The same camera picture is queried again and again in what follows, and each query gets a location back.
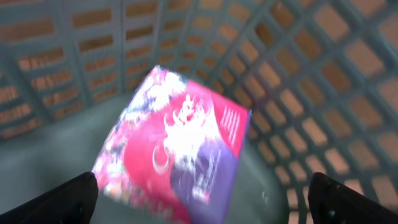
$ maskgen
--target laundry basket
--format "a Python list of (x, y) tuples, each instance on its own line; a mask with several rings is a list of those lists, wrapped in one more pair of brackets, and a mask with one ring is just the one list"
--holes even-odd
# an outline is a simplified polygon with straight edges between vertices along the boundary
[(279, 222), (312, 222), (314, 172), (395, 210), (397, 24), (395, 0), (2, 0), (0, 141), (160, 64), (253, 110), (245, 150), (278, 181)]

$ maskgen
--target colorful book cover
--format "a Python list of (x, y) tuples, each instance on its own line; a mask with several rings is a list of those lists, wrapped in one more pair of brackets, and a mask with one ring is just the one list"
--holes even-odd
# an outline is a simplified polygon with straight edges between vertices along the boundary
[(249, 119), (246, 108), (156, 66), (105, 140), (98, 188), (177, 223), (221, 224)]

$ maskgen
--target pink cover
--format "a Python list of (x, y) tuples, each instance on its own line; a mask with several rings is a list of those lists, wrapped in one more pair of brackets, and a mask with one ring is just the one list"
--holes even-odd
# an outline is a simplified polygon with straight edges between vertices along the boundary
[(156, 66), (105, 140), (106, 195), (182, 223), (223, 223), (247, 109)]

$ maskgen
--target black object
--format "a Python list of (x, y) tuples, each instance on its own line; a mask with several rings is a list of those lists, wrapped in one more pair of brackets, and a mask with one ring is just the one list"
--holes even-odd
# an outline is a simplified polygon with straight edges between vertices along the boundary
[(319, 172), (308, 190), (314, 224), (398, 223), (398, 215)]
[(98, 198), (97, 180), (85, 172), (61, 186), (0, 215), (0, 223), (90, 223)]

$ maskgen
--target gray plastic basket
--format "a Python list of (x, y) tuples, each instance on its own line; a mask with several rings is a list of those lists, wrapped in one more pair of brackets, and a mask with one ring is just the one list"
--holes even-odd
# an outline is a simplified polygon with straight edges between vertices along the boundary
[(156, 64), (253, 109), (289, 224), (320, 171), (398, 207), (395, 0), (0, 1), (0, 138), (135, 89)]

